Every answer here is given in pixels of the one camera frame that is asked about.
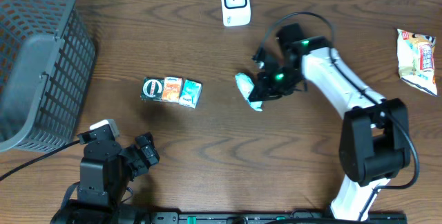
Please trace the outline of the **green Zam-Buk box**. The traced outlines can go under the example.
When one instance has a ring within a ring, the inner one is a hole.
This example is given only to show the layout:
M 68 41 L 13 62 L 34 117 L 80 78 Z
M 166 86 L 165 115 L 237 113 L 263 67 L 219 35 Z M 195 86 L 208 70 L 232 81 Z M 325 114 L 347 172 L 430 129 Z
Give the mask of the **green Zam-Buk box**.
M 162 101 L 164 79 L 145 77 L 140 94 L 143 101 Z

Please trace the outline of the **orange Kleenex tissue pack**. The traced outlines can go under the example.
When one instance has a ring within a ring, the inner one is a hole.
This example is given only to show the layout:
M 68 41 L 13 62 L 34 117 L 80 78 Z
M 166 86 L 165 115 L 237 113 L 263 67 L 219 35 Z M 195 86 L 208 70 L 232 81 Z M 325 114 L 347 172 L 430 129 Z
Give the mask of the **orange Kleenex tissue pack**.
M 165 77 L 162 101 L 178 103 L 182 90 L 183 79 L 180 77 Z

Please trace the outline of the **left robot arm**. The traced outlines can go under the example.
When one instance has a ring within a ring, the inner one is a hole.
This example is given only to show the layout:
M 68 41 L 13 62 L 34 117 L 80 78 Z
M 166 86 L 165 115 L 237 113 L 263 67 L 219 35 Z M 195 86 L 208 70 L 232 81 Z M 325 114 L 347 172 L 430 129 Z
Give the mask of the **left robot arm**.
M 125 205 L 128 183 L 160 161 L 151 133 L 123 148 L 114 139 L 94 140 L 84 148 L 80 180 L 72 184 L 51 223 L 149 223 L 146 212 Z

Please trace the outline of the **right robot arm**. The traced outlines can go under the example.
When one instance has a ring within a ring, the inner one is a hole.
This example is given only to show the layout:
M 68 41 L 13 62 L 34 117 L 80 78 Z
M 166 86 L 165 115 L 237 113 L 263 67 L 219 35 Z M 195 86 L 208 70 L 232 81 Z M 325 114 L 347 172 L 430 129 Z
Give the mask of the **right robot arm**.
M 276 38 L 284 62 L 264 48 L 257 50 L 252 59 L 261 71 L 248 100 L 277 100 L 307 82 L 322 92 L 343 120 L 339 159 L 345 177 L 329 207 L 331 215 L 366 221 L 380 190 L 410 164 L 407 108 L 358 78 L 326 37 L 306 37 L 299 24 L 290 24 Z

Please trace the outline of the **light green tissue pack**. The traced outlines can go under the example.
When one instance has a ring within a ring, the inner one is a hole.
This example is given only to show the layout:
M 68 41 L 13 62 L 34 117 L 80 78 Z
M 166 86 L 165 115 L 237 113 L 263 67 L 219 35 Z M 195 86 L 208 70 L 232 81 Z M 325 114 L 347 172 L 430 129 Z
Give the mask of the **light green tissue pack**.
M 262 102 L 250 102 L 249 101 L 249 96 L 251 95 L 251 92 L 255 87 L 252 79 L 244 73 L 238 73 L 235 75 L 235 80 L 236 80 L 238 90 L 240 91 L 241 95 L 243 96 L 243 98 L 247 102 L 247 104 L 254 111 L 262 112 Z

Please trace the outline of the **teal Kleenex tissue pack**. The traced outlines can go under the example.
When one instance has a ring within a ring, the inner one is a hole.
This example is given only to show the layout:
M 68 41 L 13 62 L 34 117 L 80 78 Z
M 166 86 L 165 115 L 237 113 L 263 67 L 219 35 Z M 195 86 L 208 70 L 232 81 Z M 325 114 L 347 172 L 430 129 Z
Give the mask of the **teal Kleenex tissue pack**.
M 200 94 L 202 92 L 202 84 L 191 80 L 186 80 L 182 87 L 179 98 L 179 105 L 196 108 Z

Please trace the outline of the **yellow wet wipes pack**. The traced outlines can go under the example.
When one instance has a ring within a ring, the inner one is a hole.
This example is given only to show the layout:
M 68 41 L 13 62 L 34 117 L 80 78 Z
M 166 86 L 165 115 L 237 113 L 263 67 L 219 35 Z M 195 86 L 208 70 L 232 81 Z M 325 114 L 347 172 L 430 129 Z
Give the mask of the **yellow wet wipes pack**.
M 436 37 L 397 30 L 398 75 L 406 84 L 437 96 L 434 76 Z

